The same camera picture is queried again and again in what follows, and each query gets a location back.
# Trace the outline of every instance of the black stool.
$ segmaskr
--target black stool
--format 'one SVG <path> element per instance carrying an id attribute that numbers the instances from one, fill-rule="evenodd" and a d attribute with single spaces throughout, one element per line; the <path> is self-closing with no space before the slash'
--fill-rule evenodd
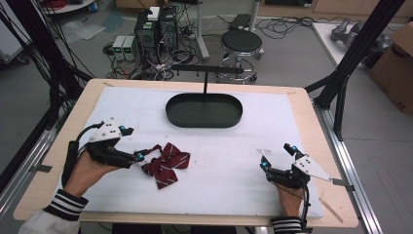
<path id="1" fill-rule="evenodd" d="M 261 50 L 262 40 L 253 32 L 242 29 L 233 29 L 225 32 L 221 38 L 222 49 L 227 52 L 224 59 L 219 63 L 219 66 L 237 67 L 244 70 L 243 74 L 220 73 L 218 82 L 221 78 L 242 81 L 249 79 L 250 81 L 257 80 L 257 73 L 254 71 L 252 63 L 242 57 L 257 56 L 260 59 L 259 51 Z M 229 60 L 234 61 L 234 66 L 228 63 Z"/>

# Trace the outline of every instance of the hand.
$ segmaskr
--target hand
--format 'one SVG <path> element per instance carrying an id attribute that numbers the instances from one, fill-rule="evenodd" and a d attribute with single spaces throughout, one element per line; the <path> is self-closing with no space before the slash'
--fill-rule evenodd
<path id="1" fill-rule="evenodd" d="M 299 216 L 300 204 L 304 197 L 304 189 L 285 187 L 276 183 L 279 190 L 282 216 Z"/>
<path id="2" fill-rule="evenodd" d="M 88 151 L 84 151 L 79 157 L 63 190 L 80 198 L 104 175 L 118 169 L 118 167 L 99 164 L 97 161 L 92 160 Z"/>

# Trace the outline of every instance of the round stool seat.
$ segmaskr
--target round stool seat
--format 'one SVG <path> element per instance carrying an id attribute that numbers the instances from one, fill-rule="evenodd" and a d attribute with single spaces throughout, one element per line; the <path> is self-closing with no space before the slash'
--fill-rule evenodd
<path id="1" fill-rule="evenodd" d="M 233 29 L 222 35 L 221 43 L 233 52 L 250 53 L 261 48 L 262 40 L 253 32 Z"/>

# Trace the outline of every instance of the power supply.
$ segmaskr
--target power supply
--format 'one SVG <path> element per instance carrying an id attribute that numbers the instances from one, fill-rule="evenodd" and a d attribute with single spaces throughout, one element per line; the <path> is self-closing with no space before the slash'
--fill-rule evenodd
<path id="1" fill-rule="evenodd" d="M 134 36 L 127 36 L 122 46 L 122 51 L 124 52 L 125 60 L 135 60 L 137 59 L 137 43 Z"/>
<path id="2" fill-rule="evenodd" d="M 117 36 L 115 42 L 112 45 L 113 53 L 115 53 L 115 57 L 117 60 L 125 60 L 122 46 L 124 45 L 124 41 L 126 38 L 126 36 Z"/>

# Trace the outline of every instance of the wrist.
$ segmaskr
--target wrist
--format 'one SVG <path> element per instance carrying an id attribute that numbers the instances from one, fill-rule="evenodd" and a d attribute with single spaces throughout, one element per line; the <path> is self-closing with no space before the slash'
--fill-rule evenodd
<path id="1" fill-rule="evenodd" d="M 77 198 L 81 198 L 87 190 L 88 189 L 84 189 L 80 184 L 72 184 L 69 182 L 63 188 L 63 191 Z"/>

